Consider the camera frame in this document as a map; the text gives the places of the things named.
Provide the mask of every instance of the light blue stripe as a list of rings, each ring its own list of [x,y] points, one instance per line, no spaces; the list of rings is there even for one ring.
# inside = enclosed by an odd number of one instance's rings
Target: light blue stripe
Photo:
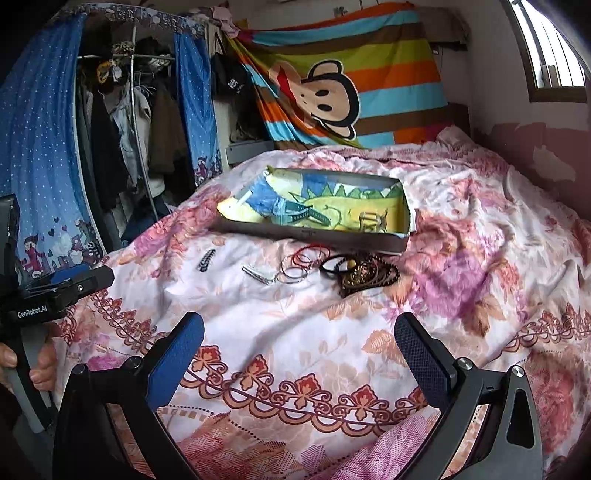
[[[392,132],[384,132],[380,134],[360,135],[357,137],[359,144],[363,148],[379,148],[388,145],[394,145],[394,134]]]
[[[330,137],[318,137],[316,135],[306,135],[299,131],[292,124],[284,121],[265,122],[271,139],[275,142],[301,142],[308,145],[338,145]]]
[[[258,86],[258,87],[268,87],[269,86],[267,84],[267,82],[265,81],[265,79],[262,77],[262,75],[260,73],[258,73],[252,67],[252,65],[244,65],[244,68],[246,68],[248,73],[251,74],[252,83],[254,83],[256,86]]]
[[[418,23],[420,20],[414,10],[402,10],[392,15],[381,15],[375,18],[360,18],[344,24],[312,30],[296,31],[264,31],[253,35],[253,42],[268,47],[284,45],[301,45],[316,41],[332,40],[333,38],[351,37],[374,32],[390,25]]]
[[[440,108],[447,105],[447,100],[443,86],[437,82],[360,93],[359,103],[359,117],[369,118]]]

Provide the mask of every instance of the window frame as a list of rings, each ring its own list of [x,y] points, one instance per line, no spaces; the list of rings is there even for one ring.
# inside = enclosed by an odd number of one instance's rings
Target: window frame
[[[501,2],[507,17],[509,18],[509,23],[511,24],[511,28],[515,34],[515,39],[517,40],[519,54],[521,55],[521,60],[523,62],[527,90],[530,95],[530,102],[587,103],[587,90],[583,86],[538,87],[534,76],[534,64],[531,60],[530,50],[525,40],[525,34],[523,33],[521,25],[517,20],[517,16],[513,11],[512,0],[499,1]]]

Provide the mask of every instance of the window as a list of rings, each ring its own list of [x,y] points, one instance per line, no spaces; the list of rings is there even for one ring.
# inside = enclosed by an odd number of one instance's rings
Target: window
[[[519,45],[530,102],[587,102],[585,72],[564,37],[527,0],[501,0]]]

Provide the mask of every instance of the bed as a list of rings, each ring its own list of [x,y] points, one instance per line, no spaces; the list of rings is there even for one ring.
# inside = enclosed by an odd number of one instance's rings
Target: bed
[[[292,285],[245,275],[242,265],[276,268],[304,245],[209,229],[216,205],[266,166],[401,179],[416,232],[405,253],[388,258],[399,281],[342,299],[318,271]],[[212,248],[202,273],[197,265]],[[546,471],[590,417],[591,226],[455,127],[423,146],[264,153],[103,262],[113,286],[60,323],[56,397],[77,363],[118,367],[186,311],[200,313],[205,340],[159,414],[207,480],[394,478],[439,414],[394,342],[401,312],[413,312],[456,357],[525,368]],[[112,414],[134,465],[148,472],[121,412]],[[483,414],[449,473],[462,467]]]

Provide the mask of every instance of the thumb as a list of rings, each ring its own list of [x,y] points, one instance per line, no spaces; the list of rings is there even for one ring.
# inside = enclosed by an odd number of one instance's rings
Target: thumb
[[[0,343],[0,366],[14,368],[17,365],[17,356],[9,347]]]

